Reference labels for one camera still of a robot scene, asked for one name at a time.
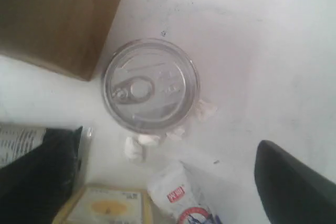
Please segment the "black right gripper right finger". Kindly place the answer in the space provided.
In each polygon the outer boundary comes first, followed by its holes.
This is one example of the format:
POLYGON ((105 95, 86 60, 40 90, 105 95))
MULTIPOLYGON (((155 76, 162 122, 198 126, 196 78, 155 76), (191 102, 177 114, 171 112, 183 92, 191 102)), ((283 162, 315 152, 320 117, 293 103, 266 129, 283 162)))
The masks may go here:
POLYGON ((270 223, 335 223, 335 183, 274 142, 258 144, 254 179, 270 223))

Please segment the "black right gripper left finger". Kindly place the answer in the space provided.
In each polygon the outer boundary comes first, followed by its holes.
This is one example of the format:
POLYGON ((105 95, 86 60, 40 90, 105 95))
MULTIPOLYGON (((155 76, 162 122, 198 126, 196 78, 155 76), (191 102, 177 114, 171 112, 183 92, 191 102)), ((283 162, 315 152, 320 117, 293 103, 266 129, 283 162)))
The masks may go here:
POLYGON ((72 194, 72 151, 53 139, 1 168, 1 223, 52 223, 72 194))

